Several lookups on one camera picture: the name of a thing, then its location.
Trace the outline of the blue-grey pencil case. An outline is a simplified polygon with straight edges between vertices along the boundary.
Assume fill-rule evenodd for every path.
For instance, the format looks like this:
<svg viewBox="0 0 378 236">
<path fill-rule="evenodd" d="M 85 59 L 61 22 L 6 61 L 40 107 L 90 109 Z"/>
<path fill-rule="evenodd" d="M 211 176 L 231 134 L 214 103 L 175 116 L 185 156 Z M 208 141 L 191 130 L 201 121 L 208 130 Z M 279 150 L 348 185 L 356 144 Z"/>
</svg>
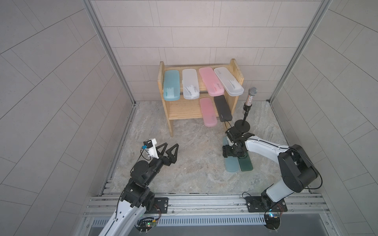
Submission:
<svg viewBox="0 0 378 236">
<path fill-rule="evenodd" d="M 231 147 L 229 145 L 229 140 L 225 136 L 222 140 L 222 155 L 225 161 L 225 169 L 227 172 L 230 173 L 236 173 L 240 170 L 240 165 L 237 157 L 231 156 L 231 154 L 228 151 L 228 148 Z"/>
</svg>

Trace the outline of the dark green pencil case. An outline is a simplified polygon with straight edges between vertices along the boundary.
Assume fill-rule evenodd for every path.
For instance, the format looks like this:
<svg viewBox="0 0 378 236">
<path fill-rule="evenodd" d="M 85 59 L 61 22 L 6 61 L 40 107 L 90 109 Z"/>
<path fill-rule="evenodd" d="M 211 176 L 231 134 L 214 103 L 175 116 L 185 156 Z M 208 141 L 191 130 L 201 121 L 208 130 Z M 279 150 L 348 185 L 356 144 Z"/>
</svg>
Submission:
<svg viewBox="0 0 378 236">
<path fill-rule="evenodd" d="M 242 172 L 253 170 L 253 165 L 252 165 L 248 152 L 246 152 L 242 157 L 238 157 L 238 162 L 239 162 L 240 170 Z"/>
</svg>

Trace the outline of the black pencil case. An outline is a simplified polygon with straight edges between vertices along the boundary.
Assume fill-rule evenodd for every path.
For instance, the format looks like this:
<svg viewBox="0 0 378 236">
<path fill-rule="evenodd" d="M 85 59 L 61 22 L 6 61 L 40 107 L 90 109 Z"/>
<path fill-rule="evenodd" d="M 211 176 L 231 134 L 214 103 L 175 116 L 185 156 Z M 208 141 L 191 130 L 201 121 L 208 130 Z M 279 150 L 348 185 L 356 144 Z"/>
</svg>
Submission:
<svg viewBox="0 0 378 236">
<path fill-rule="evenodd" d="M 221 122 L 230 122 L 232 120 L 231 110 L 227 104 L 224 95 L 215 96 L 214 102 L 218 111 L 218 115 Z"/>
</svg>

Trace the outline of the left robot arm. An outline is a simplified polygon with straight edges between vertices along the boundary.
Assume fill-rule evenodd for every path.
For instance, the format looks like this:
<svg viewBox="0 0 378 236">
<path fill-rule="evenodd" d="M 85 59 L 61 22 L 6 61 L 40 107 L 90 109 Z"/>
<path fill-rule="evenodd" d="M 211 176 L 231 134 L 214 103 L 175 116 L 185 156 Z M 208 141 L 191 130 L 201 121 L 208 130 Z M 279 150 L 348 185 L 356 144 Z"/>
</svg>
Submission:
<svg viewBox="0 0 378 236">
<path fill-rule="evenodd" d="M 118 198 L 116 210 L 100 232 L 101 236 L 127 236 L 136 229 L 148 233 L 157 226 L 162 210 L 155 204 L 149 184 L 163 166 L 176 163 L 179 145 L 156 145 L 156 139 L 143 142 L 140 156 L 131 169 L 131 178 Z"/>
</svg>

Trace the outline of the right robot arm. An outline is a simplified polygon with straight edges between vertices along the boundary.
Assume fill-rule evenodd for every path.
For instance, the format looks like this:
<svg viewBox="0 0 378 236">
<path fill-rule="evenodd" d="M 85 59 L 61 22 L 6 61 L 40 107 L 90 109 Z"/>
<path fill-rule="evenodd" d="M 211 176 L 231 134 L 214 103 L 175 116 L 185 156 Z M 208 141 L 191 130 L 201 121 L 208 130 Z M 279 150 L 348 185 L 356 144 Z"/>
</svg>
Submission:
<svg viewBox="0 0 378 236">
<path fill-rule="evenodd" d="M 225 132 L 228 145 L 223 149 L 223 157 L 244 158 L 248 152 L 254 152 L 278 163 L 281 179 L 261 193 L 264 209 L 272 209 L 280 200 L 300 193 L 318 177 L 319 171 L 300 145 L 282 146 L 263 140 L 252 133 L 242 133 L 236 127 Z"/>
</svg>

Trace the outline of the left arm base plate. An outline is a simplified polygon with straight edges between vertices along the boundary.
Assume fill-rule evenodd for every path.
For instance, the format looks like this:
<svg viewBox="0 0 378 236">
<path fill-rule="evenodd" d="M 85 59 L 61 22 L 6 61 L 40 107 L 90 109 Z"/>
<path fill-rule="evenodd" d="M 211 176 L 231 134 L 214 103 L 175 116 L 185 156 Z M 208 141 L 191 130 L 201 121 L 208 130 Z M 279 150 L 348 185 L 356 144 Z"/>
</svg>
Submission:
<svg viewBox="0 0 378 236">
<path fill-rule="evenodd" d="M 150 200 L 146 206 L 146 214 L 166 214 L 168 209 L 169 198 L 158 197 Z"/>
</svg>

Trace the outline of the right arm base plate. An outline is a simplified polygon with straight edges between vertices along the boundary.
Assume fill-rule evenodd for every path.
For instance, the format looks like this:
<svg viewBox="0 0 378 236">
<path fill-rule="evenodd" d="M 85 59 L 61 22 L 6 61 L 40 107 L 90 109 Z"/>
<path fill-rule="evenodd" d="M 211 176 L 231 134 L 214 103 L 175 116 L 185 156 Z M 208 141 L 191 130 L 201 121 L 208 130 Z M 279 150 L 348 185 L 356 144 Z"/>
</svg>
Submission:
<svg viewBox="0 0 378 236">
<path fill-rule="evenodd" d="M 272 207 L 265 207 L 261 200 L 261 196 L 246 196 L 243 198 L 246 201 L 249 213 L 260 212 L 267 214 L 269 212 L 283 213 L 288 211 L 284 199 L 280 200 L 278 203 L 275 203 Z"/>
</svg>

